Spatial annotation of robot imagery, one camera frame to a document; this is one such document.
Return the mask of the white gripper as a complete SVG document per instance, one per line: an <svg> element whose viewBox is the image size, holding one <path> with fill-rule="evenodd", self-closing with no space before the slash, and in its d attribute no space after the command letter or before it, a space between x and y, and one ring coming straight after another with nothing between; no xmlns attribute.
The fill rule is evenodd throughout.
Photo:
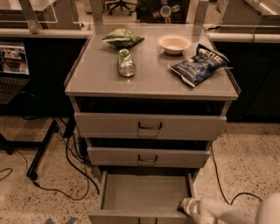
<svg viewBox="0 0 280 224"><path fill-rule="evenodd" d="M182 199L178 203L177 211L191 216L196 224L218 224L218 221L234 223L228 204L207 197Z"/></svg>

